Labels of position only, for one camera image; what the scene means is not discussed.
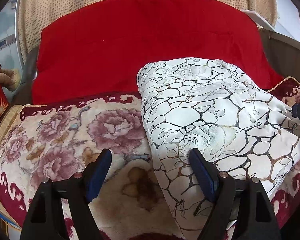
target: white patterned blanket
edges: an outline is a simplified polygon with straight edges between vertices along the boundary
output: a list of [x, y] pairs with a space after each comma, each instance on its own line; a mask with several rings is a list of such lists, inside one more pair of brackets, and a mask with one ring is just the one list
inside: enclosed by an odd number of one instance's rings
[[300, 159], [300, 120], [237, 66], [180, 58], [138, 73], [154, 171], [183, 235], [196, 239], [210, 213], [188, 161], [198, 148], [235, 178], [256, 176], [271, 195]]

